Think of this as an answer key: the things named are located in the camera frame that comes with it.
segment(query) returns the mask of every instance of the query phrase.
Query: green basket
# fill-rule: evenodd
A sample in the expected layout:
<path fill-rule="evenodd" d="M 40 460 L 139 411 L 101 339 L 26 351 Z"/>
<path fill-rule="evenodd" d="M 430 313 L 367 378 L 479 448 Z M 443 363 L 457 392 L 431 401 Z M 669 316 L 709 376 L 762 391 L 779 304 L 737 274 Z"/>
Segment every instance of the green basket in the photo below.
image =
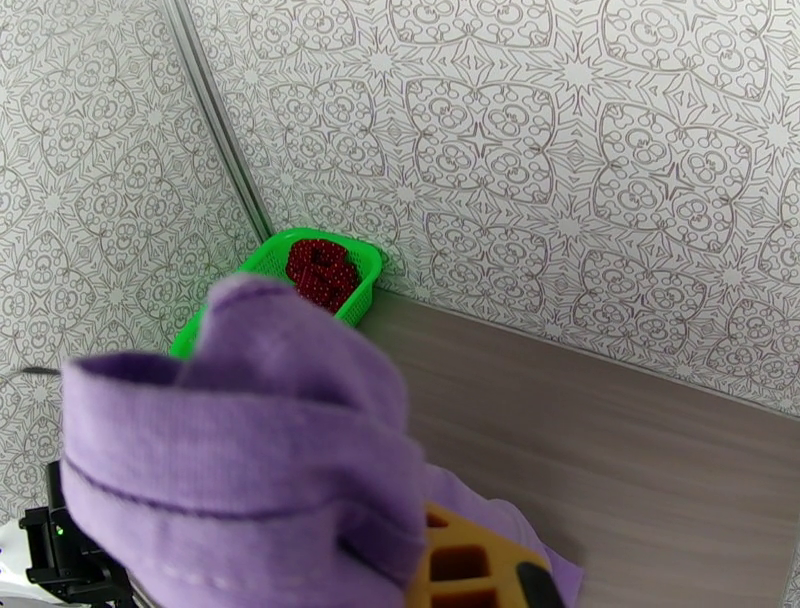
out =
<path fill-rule="evenodd" d="M 380 252 L 368 243 L 312 228 L 294 228 L 269 238 L 247 258 L 237 272 L 263 274 L 294 285 L 294 282 L 286 276 L 286 262 L 292 245 L 303 239 L 326 239 L 347 249 L 347 261 L 358 268 L 361 283 L 334 316 L 355 327 L 372 306 L 372 288 L 383 268 Z M 169 349 L 170 355 L 186 359 L 192 354 L 204 312 L 205 308 L 194 315 L 175 337 Z"/>

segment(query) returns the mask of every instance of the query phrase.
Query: gray patterned wall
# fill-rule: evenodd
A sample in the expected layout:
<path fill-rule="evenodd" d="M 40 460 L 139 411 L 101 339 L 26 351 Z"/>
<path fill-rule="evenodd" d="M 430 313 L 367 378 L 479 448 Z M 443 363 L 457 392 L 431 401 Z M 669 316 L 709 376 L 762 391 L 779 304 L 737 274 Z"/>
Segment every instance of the gray patterned wall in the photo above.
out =
<path fill-rule="evenodd" d="M 256 243 L 158 5 L 2 0 L 0 23 L 0 375 L 164 350 Z M 44 498 L 58 403 L 0 385 L 0 522 Z"/>
<path fill-rule="evenodd" d="M 796 0 L 188 5 L 278 227 L 376 241 L 425 302 L 800 415 Z"/>

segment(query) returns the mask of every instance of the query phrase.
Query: red bead cluster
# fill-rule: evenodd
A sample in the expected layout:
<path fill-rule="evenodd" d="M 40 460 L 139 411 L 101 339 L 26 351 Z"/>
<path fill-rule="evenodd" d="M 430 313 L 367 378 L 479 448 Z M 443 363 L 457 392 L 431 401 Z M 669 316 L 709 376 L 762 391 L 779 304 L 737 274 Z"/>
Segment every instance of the red bead cluster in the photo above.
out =
<path fill-rule="evenodd" d="M 347 261 L 347 249 L 324 239 L 304 239 L 292 245 L 286 274 L 302 297 L 333 314 L 359 283 L 356 267 Z"/>

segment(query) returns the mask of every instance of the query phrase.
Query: wooden surface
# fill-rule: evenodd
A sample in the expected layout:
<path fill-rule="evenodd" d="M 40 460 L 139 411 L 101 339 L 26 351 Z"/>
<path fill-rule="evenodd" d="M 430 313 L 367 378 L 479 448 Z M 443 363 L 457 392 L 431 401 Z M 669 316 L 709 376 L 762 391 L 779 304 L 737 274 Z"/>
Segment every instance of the wooden surface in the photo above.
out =
<path fill-rule="evenodd" d="M 379 293 L 429 460 L 586 568 L 581 608 L 775 608 L 800 424 Z"/>

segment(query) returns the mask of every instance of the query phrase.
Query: purple cloth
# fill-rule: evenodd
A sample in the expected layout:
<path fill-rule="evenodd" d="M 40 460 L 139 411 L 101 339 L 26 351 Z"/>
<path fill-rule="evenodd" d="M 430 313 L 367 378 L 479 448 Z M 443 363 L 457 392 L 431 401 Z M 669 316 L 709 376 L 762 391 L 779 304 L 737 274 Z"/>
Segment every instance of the purple cloth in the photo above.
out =
<path fill-rule="evenodd" d="M 400 608 L 428 499 L 548 555 L 574 605 L 580 569 L 425 465 L 395 367 L 291 288 L 216 285 L 190 361 L 63 372 L 70 513 L 165 608 Z"/>

